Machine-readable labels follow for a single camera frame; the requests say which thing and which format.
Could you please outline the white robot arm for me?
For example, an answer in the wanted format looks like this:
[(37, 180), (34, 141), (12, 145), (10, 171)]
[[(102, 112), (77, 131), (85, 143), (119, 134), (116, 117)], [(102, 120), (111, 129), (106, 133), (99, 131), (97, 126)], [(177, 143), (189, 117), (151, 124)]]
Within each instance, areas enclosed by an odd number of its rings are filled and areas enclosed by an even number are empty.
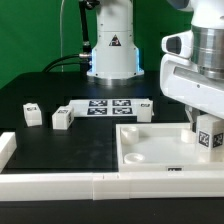
[[(197, 109), (224, 120), (224, 0), (166, 0), (191, 12), (191, 29), (165, 36), (160, 64), (163, 94), (185, 105), (189, 117)], [(124, 85), (144, 71), (133, 42), (132, 0), (79, 0), (80, 14), (97, 14), (97, 44), (91, 47), (83, 29), (91, 81)]]

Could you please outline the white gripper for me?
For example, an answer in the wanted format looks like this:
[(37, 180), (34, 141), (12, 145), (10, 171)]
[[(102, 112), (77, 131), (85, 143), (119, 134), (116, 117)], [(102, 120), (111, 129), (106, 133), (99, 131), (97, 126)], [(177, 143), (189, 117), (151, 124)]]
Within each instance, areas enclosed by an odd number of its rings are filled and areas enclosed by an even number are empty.
[(224, 80), (199, 74), (189, 60), (165, 54), (160, 66), (160, 87), (165, 96), (189, 105), (185, 112), (193, 132), (199, 110), (224, 119)]

